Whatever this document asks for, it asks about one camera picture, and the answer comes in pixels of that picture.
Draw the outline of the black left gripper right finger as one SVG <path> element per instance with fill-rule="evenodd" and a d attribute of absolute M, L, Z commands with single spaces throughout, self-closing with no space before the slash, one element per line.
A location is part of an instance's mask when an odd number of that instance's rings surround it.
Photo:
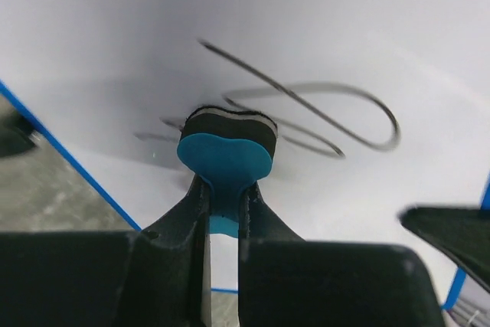
<path fill-rule="evenodd" d="M 240 199 L 242 326 L 442 326 L 430 275 L 395 244 L 307 241 L 264 202 Z"/>

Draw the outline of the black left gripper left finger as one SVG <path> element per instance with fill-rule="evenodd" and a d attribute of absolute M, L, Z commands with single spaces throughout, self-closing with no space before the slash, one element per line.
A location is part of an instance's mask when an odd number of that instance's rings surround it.
<path fill-rule="evenodd" d="M 4 232 L 3 326 L 209 326 L 208 186 L 142 231 Z"/>

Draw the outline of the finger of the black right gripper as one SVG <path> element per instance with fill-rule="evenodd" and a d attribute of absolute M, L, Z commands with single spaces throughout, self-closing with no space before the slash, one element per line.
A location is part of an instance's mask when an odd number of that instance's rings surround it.
<path fill-rule="evenodd" d="M 398 218 L 489 291 L 489 210 L 413 206 Z"/>

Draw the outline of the blue black whiteboard eraser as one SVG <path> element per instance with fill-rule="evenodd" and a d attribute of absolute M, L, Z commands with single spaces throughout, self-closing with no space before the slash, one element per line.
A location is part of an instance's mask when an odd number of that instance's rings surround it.
<path fill-rule="evenodd" d="M 205 105 L 185 120 L 177 155 L 210 187 L 212 234 L 238 237 L 241 195 L 271 172 L 277 139 L 276 123 L 254 110 Z"/>

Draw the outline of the blue framed whiteboard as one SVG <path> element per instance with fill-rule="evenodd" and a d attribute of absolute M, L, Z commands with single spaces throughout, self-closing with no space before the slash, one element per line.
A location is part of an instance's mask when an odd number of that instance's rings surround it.
<path fill-rule="evenodd" d="M 1 0 L 1 92 L 133 226 L 186 192 L 177 125 L 275 119 L 267 204 L 311 240 L 414 249 L 444 306 L 456 265 L 397 220 L 479 205 L 489 0 Z"/>

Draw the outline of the black whiteboard stand foot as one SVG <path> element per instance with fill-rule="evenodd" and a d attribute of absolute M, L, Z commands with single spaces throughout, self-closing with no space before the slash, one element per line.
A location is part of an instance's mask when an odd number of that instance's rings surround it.
<path fill-rule="evenodd" d="M 24 155 L 35 150 L 38 147 L 32 139 L 35 132 L 31 121 L 14 108 L 7 107 L 1 110 L 1 158 Z"/>

